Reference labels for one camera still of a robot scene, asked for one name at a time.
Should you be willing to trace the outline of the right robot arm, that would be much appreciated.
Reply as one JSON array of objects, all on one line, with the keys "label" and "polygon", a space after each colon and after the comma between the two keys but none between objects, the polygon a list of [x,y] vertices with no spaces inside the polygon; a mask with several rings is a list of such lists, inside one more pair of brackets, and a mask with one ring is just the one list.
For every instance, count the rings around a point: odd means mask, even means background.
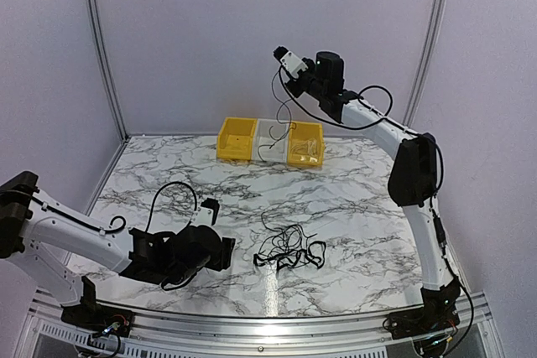
[{"label": "right robot arm", "polygon": [[446,233],[437,195],[443,183],[441,150],[429,133],[415,132],[370,105],[361,92],[344,87],[344,61],[330,51],[313,60],[301,58],[283,46],[274,51],[279,79],[292,101],[304,94],[318,102],[324,123],[360,132],[393,160],[388,194],[406,216],[422,270],[423,306],[409,315],[388,317],[393,330],[404,326],[437,331],[459,324],[456,300],[467,291],[449,262]]}]

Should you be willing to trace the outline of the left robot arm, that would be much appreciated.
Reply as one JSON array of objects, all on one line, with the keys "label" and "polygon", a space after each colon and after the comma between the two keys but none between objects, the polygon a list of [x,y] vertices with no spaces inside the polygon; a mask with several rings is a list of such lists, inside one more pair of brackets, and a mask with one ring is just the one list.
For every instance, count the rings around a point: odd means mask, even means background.
[{"label": "left robot arm", "polygon": [[203,268],[220,272],[231,265],[235,241],[219,236],[219,204],[195,203],[180,231],[150,233],[128,227],[120,215],[105,224],[62,205],[41,190],[38,176],[23,171],[1,186],[1,257],[45,288],[62,308],[61,319],[85,329],[114,321],[128,325],[133,314],[99,304],[94,283],[73,273],[50,246],[97,262],[119,276],[174,290]]}]

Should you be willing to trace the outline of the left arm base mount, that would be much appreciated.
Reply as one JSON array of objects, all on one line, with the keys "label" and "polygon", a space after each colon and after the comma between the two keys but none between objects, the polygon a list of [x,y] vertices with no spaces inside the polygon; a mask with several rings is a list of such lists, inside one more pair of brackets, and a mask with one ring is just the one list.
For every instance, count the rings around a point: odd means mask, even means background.
[{"label": "left arm base mount", "polygon": [[101,306],[96,311],[90,311],[82,306],[71,306],[63,308],[61,321],[94,333],[101,333],[113,323],[119,323],[120,326],[114,333],[120,337],[128,337],[133,317],[133,311],[127,309]]}]

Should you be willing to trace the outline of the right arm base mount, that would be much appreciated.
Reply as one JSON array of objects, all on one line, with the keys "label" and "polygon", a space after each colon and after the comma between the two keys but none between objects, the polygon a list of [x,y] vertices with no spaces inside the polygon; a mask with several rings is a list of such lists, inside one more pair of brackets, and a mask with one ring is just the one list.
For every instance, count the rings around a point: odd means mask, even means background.
[{"label": "right arm base mount", "polygon": [[448,309],[440,315],[426,314],[424,308],[400,310],[389,313],[383,328],[394,340],[427,335],[444,329],[453,329],[460,324],[458,312]]}]

